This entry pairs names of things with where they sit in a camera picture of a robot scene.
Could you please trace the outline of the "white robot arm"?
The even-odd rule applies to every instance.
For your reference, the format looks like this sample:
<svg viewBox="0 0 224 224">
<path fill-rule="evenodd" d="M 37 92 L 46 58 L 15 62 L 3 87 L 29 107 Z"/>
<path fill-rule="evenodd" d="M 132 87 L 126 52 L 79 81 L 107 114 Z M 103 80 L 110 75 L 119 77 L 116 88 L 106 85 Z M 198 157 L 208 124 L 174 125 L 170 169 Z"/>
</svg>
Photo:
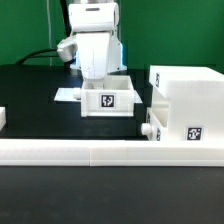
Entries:
<svg viewBox="0 0 224 224">
<path fill-rule="evenodd" d="M 108 73 L 125 70 L 118 3 L 70 4 L 68 9 L 83 78 L 103 80 Z"/>
</svg>

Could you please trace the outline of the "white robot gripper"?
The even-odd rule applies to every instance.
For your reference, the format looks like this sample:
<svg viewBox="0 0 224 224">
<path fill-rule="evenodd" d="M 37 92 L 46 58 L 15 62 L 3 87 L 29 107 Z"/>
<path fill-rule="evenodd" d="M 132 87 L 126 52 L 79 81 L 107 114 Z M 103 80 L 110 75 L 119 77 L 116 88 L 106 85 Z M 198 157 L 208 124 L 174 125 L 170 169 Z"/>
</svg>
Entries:
<svg viewBox="0 0 224 224">
<path fill-rule="evenodd" d="M 87 80 L 101 80 L 108 72 L 110 34 L 108 32 L 76 35 L 82 76 Z"/>
</svg>

